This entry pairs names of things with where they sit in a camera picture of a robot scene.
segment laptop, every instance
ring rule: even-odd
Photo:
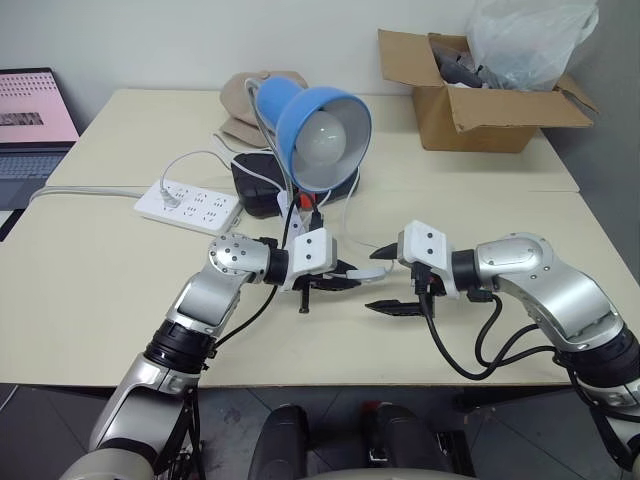
[[[77,140],[50,68],[0,70],[0,210],[26,208]]]

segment blue desk lamp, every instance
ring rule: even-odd
[[[303,89],[285,77],[248,79],[246,87],[289,199],[291,180],[306,192],[321,193],[356,171],[371,138],[371,115],[362,100],[332,87]]]

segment table surface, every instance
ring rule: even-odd
[[[149,102],[150,97],[157,101]],[[193,143],[183,143],[181,134],[162,130],[165,117],[161,117],[160,134],[147,151],[145,142],[152,139],[145,139],[145,135],[154,128],[141,120],[153,120],[140,105],[148,104],[156,112],[163,109],[159,104],[165,111],[184,110],[176,115],[176,128],[178,124],[202,124],[200,136],[204,139],[216,128],[220,107],[211,101],[205,115],[195,108],[200,102],[193,98],[205,102],[217,97],[211,92],[118,92],[63,161],[52,183],[125,187],[152,183],[167,156],[203,145],[193,137]],[[129,100],[130,110],[124,99]],[[352,235],[386,245],[395,241],[397,232],[412,219],[446,232],[459,249],[473,248],[511,231],[538,233],[564,261],[600,283],[632,330],[640,328],[640,320],[634,316],[640,307],[638,285],[571,187],[575,183],[555,153],[550,153],[544,138],[534,139],[525,150],[529,154],[501,154],[496,156],[498,160],[490,154],[425,152],[415,143],[417,131],[409,131],[409,125],[414,129],[415,125],[407,118],[410,104],[406,98],[366,100],[376,105],[373,110],[378,127],[383,123],[399,125],[399,131],[376,130],[361,187],[349,205]],[[396,112],[397,121],[380,117],[383,104],[388,112]],[[185,105],[195,108],[192,116]],[[121,130],[113,125],[106,128],[116,112],[123,118]],[[192,128],[187,131],[187,137],[193,133]],[[391,154],[392,144],[400,148],[405,142],[415,145],[405,145],[395,157],[394,168],[387,168],[380,149]],[[137,156],[128,159],[129,163],[117,157],[109,164],[98,155],[116,150],[129,150]],[[85,156],[89,151],[96,155]],[[164,158],[157,160],[162,152]],[[445,157],[452,162],[448,174],[444,173]],[[507,168],[507,161],[513,166]],[[219,190],[232,190],[229,172],[217,162],[203,159],[198,163],[195,159],[184,163],[180,175],[172,178],[189,181],[206,169],[209,176],[201,184],[211,182]],[[438,181],[425,187],[420,177],[437,177]],[[509,182],[503,184],[494,177],[508,178]],[[487,187],[487,182],[493,182],[492,187]],[[114,385],[148,343],[184,282],[202,268],[211,237],[140,218],[133,203],[133,199],[114,197],[41,197],[0,244],[0,265],[3,272],[10,272],[0,278],[1,382]],[[338,240],[340,258],[361,268],[380,264],[368,260],[367,248],[342,234],[342,206],[339,201],[324,209],[326,225]],[[243,213],[236,230],[251,236],[278,237],[281,221],[257,220]],[[248,318],[268,290],[265,285],[245,286],[228,329]],[[308,315],[297,313],[298,293],[279,294],[258,322],[221,348],[201,384],[470,384],[442,359],[423,319],[387,317],[364,308],[365,303],[391,298],[414,300],[408,269],[397,266],[385,281],[350,291],[312,291]],[[517,301],[507,296],[503,299],[504,313],[487,338],[487,356],[530,323]],[[477,370],[473,342],[491,310],[490,305],[470,304],[464,299],[437,300],[436,322],[444,342],[471,370]],[[533,332],[520,346],[541,343],[547,342],[539,332]],[[566,375],[544,353],[501,368],[483,383],[565,382]]]

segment plastic bag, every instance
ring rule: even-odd
[[[597,0],[478,0],[467,40],[492,88],[552,90],[598,23]]]

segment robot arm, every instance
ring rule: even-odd
[[[168,468],[187,431],[198,428],[193,399],[200,374],[241,287],[264,282],[290,289],[296,278],[330,271],[337,262],[335,240],[324,228],[296,237],[287,249],[276,245],[235,233],[211,243],[204,268],[185,284],[105,406],[91,452],[63,480],[146,480]]]
[[[632,469],[640,458],[640,347],[592,278],[529,233],[455,251],[442,232],[414,221],[400,233],[396,251],[412,271],[417,264],[430,268],[440,280],[436,295],[457,298],[461,291],[483,288],[522,302],[555,347],[554,361],[567,369],[588,403],[607,450],[621,467]]]

